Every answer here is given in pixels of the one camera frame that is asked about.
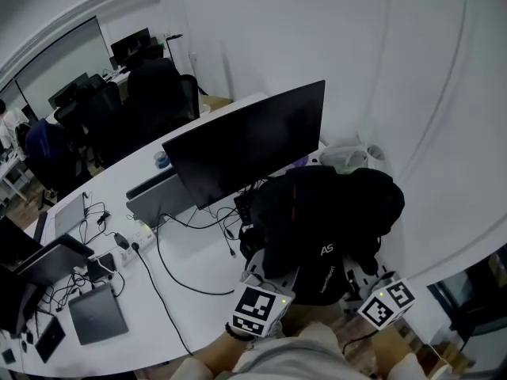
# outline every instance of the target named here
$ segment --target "curved desk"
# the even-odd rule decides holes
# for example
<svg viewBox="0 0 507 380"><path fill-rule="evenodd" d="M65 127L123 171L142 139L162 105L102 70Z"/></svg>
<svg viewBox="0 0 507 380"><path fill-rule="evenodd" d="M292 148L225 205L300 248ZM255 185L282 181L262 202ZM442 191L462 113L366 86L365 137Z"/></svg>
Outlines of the curved desk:
<svg viewBox="0 0 507 380"><path fill-rule="evenodd" d="M227 113L230 110L234 111L234 109L266 97L262 93L255 94L213 112L206 119L219 116L219 114ZM57 210L82 192L93 193L93 198L86 200L87 207L91 204L90 201L93 203L103 201L106 209L111 213L111 217L107 220L106 233L115 231L128 238L137 232L139 230L138 223L127 219L129 210L125 206L127 201L125 193L160 172L154 165L153 156L162 150L162 143L174 132L116 163L57 203L48 212L41 242L44 244L54 239L54 216ZM233 207L232 198L233 196L230 196L214 204L212 210L216 211L226 205ZM194 211L195 207L185 211L178 218L188 221ZM95 222L99 216L100 214L91 215L88 218L88 238L97 232ZM209 213L202 211L194 215L192 224L203 226L214 221ZM36 222L26 232L33 235L35 226ZM237 233L239 227L240 222L237 222L237 225L231 227L232 232ZM71 234L79 239L77 228L71 231ZM165 262L171 273L181 282L211 292L226 292L234 289L243 271L245 260L239 252L238 241L230 241L237 253L235 259L231 257L222 231L217 225L206 230L193 230L185 228L177 222L168 222L161 227L159 237ZM0 367L44 377L84 378L132 371L176 359L186 354L160 299L151 286L147 271L141 261L134 260L126 268L123 268L118 247L112 235L100 235L88 246L95 251L95 256L100 256L108 251L112 252L116 267L125 278L125 288L118 298L118 302L129 332L110 340L82 346L78 341L67 305L57 313L67 336L47 364L42 362L34 346L28 345L27 353L23 353L19 340L11 340L8 336L8 339L5 339L0 336L0 352L11 348L16 358L16 362L10 365L5 365L3 359L0 358ZM157 288L166 301L170 314L187 347L191 351L196 351L219 336L224 330L223 326L230 313L229 300L231 296L203 295L179 286L169 277L162 266L156 247L142 255L145 255L143 259L147 262ZM55 288L65 287L66 284L67 279L57 283ZM121 279L114 277L112 285L118 291L121 287ZM89 284L83 288L88 291ZM46 309L48 307L43 303L40 305ZM55 302L52 303L51 311L55 313ZM50 317L41 313L37 315L42 332ZM29 328L36 339L34 319L30 320Z"/></svg>

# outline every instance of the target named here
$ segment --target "black office chair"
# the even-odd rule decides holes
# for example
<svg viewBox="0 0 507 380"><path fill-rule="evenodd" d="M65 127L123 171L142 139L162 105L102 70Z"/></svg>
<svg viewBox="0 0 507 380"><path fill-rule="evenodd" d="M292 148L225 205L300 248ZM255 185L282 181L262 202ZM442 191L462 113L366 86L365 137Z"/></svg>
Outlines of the black office chair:
<svg viewBox="0 0 507 380"><path fill-rule="evenodd" d="M47 190L58 192L58 201L92 178L71 137L59 125L37 121L26 134L25 152L27 167Z"/></svg>
<svg viewBox="0 0 507 380"><path fill-rule="evenodd" d="M189 101L189 107L192 109L193 119L198 119L200 116L199 112L199 86L197 85L197 79L191 74L182 74L180 76L181 87L183 93Z"/></svg>
<svg viewBox="0 0 507 380"><path fill-rule="evenodd" d="M82 124L88 130L93 152L100 164L108 168L143 146L135 133L136 120L122 111L116 83L78 102Z"/></svg>
<svg viewBox="0 0 507 380"><path fill-rule="evenodd" d="M152 60L130 73L124 112L148 144L199 118L197 91L195 78L180 76L169 59Z"/></svg>
<svg viewBox="0 0 507 380"><path fill-rule="evenodd" d="M81 116L75 101L56 110L55 120L67 130L78 148L89 145L85 131L82 129Z"/></svg>

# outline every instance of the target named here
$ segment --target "white cable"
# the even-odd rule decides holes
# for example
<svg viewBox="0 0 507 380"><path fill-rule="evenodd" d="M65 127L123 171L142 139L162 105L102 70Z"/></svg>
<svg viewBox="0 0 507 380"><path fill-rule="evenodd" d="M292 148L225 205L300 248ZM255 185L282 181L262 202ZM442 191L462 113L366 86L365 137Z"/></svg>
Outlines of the white cable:
<svg viewBox="0 0 507 380"><path fill-rule="evenodd" d="M452 365L447 360L445 360L442 356L440 356L440 353L438 353L433 346L431 346L430 344L426 344L426 345L429 346L435 352L435 355L437 355L440 360L443 360L444 362L446 362L446 364L449 367L452 368Z"/></svg>
<svg viewBox="0 0 507 380"><path fill-rule="evenodd" d="M112 275L114 275L115 272L113 272L112 270L109 270L108 268L106 268L102 263L101 263L101 260L100 259L97 259L97 263L98 265L103 268L104 270L107 270L109 273L111 273Z"/></svg>

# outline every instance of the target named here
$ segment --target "computer monitor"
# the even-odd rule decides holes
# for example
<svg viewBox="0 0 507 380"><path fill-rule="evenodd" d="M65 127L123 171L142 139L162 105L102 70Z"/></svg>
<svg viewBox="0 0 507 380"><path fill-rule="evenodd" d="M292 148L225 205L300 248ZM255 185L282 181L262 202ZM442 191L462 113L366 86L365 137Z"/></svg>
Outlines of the computer monitor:
<svg viewBox="0 0 507 380"><path fill-rule="evenodd" d="M32 316L46 287L37 286L0 266L2 284L2 312L0 329L17 335Z"/></svg>
<svg viewBox="0 0 507 380"><path fill-rule="evenodd" d="M199 209L317 150L325 85L278 94L165 142Z"/></svg>
<svg viewBox="0 0 507 380"><path fill-rule="evenodd" d="M75 90L77 87L86 82L88 79L89 77L87 73L80 74L76 79L68 82L64 87L49 97L48 101L53 110L70 104L74 100Z"/></svg>
<svg viewBox="0 0 507 380"><path fill-rule="evenodd" d="M116 63L123 65L131 54L135 53L143 45L148 45L150 38L150 31L148 31L148 28L145 28L112 44L111 50Z"/></svg>
<svg viewBox="0 0 507 380"><path fill-rule="evenodd" d="M42 249L6 216L0 218L0 264L14 270L20 263Z"/></svg>

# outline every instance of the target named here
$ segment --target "laptop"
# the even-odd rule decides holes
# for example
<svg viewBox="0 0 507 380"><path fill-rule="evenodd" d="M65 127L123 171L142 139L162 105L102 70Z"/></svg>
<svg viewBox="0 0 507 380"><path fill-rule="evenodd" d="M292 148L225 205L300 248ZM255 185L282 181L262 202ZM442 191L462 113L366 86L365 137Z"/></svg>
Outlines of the laptop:
<svg viewBox="0 0 507 380"><path fill-rule="evenodd" d="M50 286L70 275L75 267L84 268L93 250L64 234L35 252L14 273L30 283Z"/></svg>
<svg viewBox="0 0 507 380"><path fill-rule="evenodd" d="M196 205L174 168L129 190L127 199L127 208L134 218L150 228L157 226L160 214L176 216Z"/></svg>
<svg viewBox="0 0 507 380"><path fill-rule="evenodd" d="M78 226L85 219L85 196L81 193L55 216L55 236L61 237Z"/></svg>
<svg viewBox="0 0 507 380"><path fill-rule="evenodd" d="M69 301L69 310L81 345L93 344L128 332L110 283Z"/></svg>

